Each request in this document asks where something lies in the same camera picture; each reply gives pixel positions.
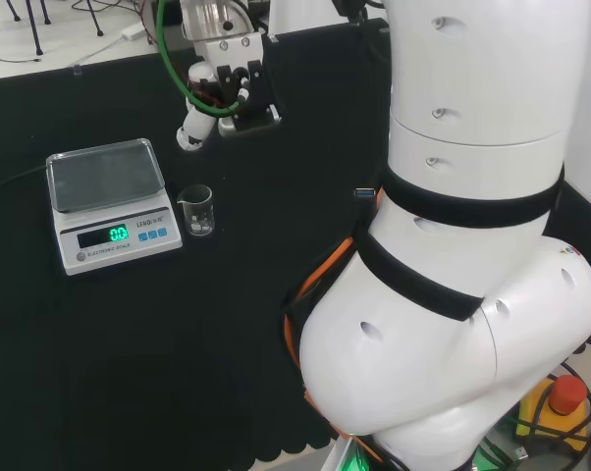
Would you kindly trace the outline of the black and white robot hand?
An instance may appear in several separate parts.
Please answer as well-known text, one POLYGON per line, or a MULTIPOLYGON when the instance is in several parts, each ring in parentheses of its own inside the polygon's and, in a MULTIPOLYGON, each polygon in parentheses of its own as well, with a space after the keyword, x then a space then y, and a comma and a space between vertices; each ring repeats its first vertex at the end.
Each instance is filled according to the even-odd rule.
POLYGON ((200 61, 188 68, 187 115, 177 130, 184 151, 199 150, 213 131, 231 137, 281 123, 259 32, 197 42, 195 50, 200 61))

